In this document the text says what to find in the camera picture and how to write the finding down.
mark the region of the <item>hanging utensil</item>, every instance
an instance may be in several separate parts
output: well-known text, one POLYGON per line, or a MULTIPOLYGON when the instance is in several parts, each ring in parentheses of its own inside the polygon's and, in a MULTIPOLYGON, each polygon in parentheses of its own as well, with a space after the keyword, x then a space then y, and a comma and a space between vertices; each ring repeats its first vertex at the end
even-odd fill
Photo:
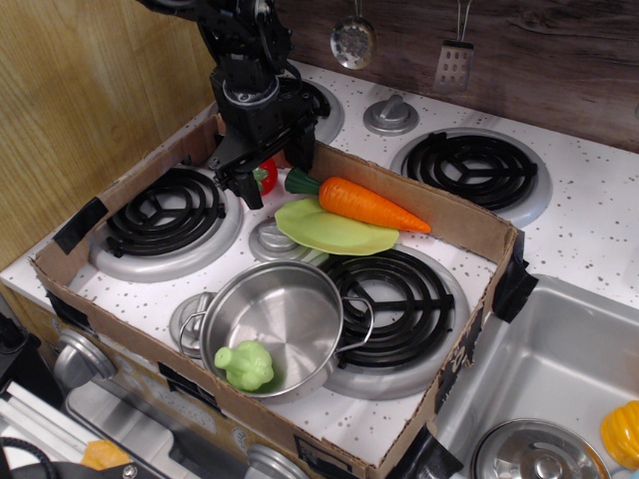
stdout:
POLYGON ((337 61, 351 70, 370 64, 377 48, 372 25, 361 16, 361 2, 355 1, 355 15, 337 22, 330 35, 330 49, 337 61))
POLYGON ((435 80, 432 85, 433 91, 437 93, 465 92, 468 88, 474 46, 470 42, 465 42, 464 36, 471 3, 472 0, 468 0, 462 28, 461 1, 457 0, 457 38, 444 40, 441 47, 435 80))

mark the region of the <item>slotted spatula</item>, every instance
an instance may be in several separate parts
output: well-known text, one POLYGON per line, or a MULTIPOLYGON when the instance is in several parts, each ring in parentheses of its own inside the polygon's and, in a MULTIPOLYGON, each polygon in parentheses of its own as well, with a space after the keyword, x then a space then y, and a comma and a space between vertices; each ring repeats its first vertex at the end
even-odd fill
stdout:
POLYGON ((468 0, 462 28, 461 0, 457 0, 457 38, 444 40, 441 47, 435 80, 432 84, 432 89, 436 93, 465 92, 468 88, 474 45, 470 42, 464 42, 463 38, 466 33, 471 3, 472 0, 468 0))

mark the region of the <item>white speckled countertop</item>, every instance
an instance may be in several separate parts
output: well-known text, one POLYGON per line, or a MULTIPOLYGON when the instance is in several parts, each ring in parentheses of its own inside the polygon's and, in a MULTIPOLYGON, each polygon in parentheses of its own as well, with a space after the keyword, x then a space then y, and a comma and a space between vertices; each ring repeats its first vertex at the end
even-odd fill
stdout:
MULTIPOLYGON (((550 205, 524 229, 524 259, 532 273, 560 277, 577 286, 637 307, 639 303, 639 155, 597 145, 555 132, 485 115, 450 104, 403 94, 387 87, 307 65, 299 65, 305 79, 324 85, 340 100, 345 121, 331 143, 347 153, 389 167, 394 155, 409 141, 428 132, 474 127, 499 132, 534 150, 546 164, 552 182, 550 205), (371 133, 361 122, 371 104, 399 93, 420 115, 419 125, 399 137, 371 133)), ((254 263, 246 238, 265 215, 283 201, 282 186, 270 194, 262 211, 245 209, 240 238, 218 261, 233 259, 233 268, 216 262, 181 278, 150 286, 112 281, 90 264, 71 287, 114 312, 123 320, 171 343, 167 311, 198 291, 201 284, 217 290, 235 273, 254 263)), ((475 307, 494 271, 494 264, 435 239, 402 234, 400 242, 420 249, 446 266, 459 281, 471 308, 475 307)), ((9 287, 50 308, 45 291, 28 263, 41 247, 35 245, 2 271, 9 287)), ((420 395, 391 401, 363 401, 326 389, 275 410, 300 427, 326 437, 352 454, 377 463, 403 427, 420 395)))

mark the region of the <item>yellow toy pepper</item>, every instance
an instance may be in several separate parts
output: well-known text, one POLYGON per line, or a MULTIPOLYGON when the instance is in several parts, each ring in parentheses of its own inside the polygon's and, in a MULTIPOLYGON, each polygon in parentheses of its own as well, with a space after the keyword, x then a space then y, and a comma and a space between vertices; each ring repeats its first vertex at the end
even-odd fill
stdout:
POLYGON ((628 469, 639 469, 639 401, 630 401, 601 422, 601 439, 610 456, 628 469))

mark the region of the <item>cardboard box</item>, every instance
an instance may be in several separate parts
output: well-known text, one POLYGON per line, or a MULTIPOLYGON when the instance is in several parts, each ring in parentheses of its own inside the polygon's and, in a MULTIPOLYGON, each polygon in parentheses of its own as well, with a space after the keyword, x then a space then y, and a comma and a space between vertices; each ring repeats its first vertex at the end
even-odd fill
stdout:
POLYGON ((432 427, 436 411, 454 383, 459 367, 471 362, 474 342, 493 307, 497 290, 500 301, 506 306, 512 304, 510 299, 513 295, 517 299, 517 281, 512 286, 501 280, 506 270, 512 269, 513 265, 515 270, 523 268, 517 256, 517 248, 521 247, 522 240, 519 231, 509 222, 470 202, 402 178, 325 145, 317 145, 312 175, 318 180, 341 176, 354 181, 427 221, 432 226, 431 234, 438 239, 479 254, 496 264, 496 272, 486 285, 481 301, 448 352, 414 415, 396 437, 382 462, 368 464, 322 438, 313 437, 261 403, 238 392, 188 357, 119 320, 116 315, 67 287, 79 268, 88 261, 87 238, 97 226, 184 158, 189 157, 193 165, 199 165, 209 157, 216 146, 214 134, 218 131, 219 122, 216 117, 205 117, 196 117, 80 210, 56 234, 54 240, 37 254, 33 265, 38 277, 52 294, 57 311, 74 317, 80 325, 84 321, 96 337, 108 337, 151 363, 168 366, 197 383, 215 397, 224 414, 245 424, 278 448, 289 451, 293 457, 298 457, 299 464, 305 470, 310 470, 305 460, 313 461, 323 456, 321 462, 343 470, 343 477, 386 477, 424 425, 432 427))

